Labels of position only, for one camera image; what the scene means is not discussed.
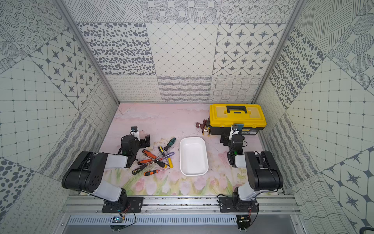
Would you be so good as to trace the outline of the black yellow large screwdriver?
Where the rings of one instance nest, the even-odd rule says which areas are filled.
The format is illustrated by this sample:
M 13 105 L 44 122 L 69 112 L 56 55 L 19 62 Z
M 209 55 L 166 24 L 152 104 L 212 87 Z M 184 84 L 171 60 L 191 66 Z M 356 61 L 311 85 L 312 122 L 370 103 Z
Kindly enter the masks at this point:
M 165 150 L 162 146 L 158 146 L 158 150 L 159 150 L 161 156 L 165 155 Z

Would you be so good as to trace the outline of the small orange black screwdriver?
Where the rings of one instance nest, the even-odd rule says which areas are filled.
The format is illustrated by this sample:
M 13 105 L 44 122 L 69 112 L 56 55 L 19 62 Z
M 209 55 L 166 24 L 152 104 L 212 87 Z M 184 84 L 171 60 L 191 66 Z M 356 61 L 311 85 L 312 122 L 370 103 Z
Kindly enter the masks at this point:
M 144 173 L 144 176 L 151 176 L 151 175 L 157 174 L 157 173 L 159 173 L 159 172 L 167 171 L 167 170 L 168 170 L 168 169 L 146 171 L 146 172 Z

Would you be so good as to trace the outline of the green black screwdriver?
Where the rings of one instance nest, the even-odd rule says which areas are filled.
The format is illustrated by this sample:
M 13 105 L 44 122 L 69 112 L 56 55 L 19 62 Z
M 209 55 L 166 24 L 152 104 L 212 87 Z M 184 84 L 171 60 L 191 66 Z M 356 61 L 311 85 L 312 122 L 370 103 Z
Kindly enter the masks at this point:
M 168 153 L 168 149 L 175 143 L 175 141 L 176 141 L 176 138 L 175 137 L 173 137 L 168 143 L 167 143 L 167 145 L 166 145 L 166 147 L 163 147 L 164 148 L 164 150 L 165 150 L 165 155 Z

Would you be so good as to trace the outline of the clear purple screwdriver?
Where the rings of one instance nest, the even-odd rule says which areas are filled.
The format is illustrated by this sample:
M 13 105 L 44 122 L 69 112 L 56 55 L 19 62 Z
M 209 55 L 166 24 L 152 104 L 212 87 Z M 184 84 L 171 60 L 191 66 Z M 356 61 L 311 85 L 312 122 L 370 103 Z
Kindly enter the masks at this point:
M 155 163 L 155 162 L 158 162 L 158 161 L 162 161 L 162 160 L 168 159 L 168 158 L 172 157 L 174 154 L 175 154 L 174 152 L 171 152 L 171 153 L 165 155 L 164 157 L 161 157 L 161 158 L 159 158 L 159 159 L 154 159 L 154 160 L 150 161 L 150 162 L 148 163 L 148 165 L 151 165 L 151 164 L 153 164 L 153 163 Z

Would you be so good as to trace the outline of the yellow slim screwdriver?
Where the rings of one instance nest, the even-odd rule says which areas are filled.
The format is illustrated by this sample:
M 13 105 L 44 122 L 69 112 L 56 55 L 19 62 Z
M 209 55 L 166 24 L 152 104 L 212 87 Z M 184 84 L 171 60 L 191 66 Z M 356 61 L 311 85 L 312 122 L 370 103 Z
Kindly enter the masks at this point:
M 170 168 L 173 168 L 173 163 L 172 163 L 171 157 L 168 158 L 168 164 L 169 164 Z

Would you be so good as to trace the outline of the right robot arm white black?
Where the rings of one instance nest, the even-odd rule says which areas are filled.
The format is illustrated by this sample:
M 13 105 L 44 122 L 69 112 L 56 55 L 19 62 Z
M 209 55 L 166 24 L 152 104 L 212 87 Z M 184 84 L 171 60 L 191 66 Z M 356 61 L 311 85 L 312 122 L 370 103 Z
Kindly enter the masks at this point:
M 261 193 L 277 192 L 283 187 L 283 176 L 270 151 L 245 152 L 242 135 L 221 135 L 220 142 L 228 146 L 229 164 L 247 172 L 247 182 L 233 192 L 233 203 L 252 202 Z

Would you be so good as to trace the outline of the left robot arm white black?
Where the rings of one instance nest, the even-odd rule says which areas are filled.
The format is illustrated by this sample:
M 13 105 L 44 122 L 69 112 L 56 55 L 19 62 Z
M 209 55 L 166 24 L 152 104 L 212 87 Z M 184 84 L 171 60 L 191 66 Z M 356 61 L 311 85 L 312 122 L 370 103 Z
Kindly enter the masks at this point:
M 109 169 L 130 168 L 137 160 L 138 150 L 150 145 L 150 135 L 139 139 L 135 134 L 130 134 L 122 137 L 117 154 L 82 151 L 63 176 L 62 187 L 91 194 L 109 203 L 125 205 L 126 190 L 103 180 L 104 172 Z

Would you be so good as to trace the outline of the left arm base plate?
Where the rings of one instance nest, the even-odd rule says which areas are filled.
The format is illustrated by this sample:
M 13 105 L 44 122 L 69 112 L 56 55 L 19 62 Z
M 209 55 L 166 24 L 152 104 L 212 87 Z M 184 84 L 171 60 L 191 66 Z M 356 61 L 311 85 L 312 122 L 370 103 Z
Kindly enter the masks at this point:
M 120 198 L 119 201 L 111 202 L 104 200 L 102 213 L 121 213 L 124 211 L 140 213 L 143 206 L 143 197 Z

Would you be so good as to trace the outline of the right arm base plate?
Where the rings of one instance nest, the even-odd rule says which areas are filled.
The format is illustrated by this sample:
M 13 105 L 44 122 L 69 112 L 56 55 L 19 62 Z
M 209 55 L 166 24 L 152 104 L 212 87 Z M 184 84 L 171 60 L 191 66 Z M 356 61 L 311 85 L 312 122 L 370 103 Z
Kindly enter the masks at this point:
M 256 200 L 242 201 L 233 197 L 218 196 L 216 200 L 219 203 L 221 213 L 257 213 L 259 205 Z

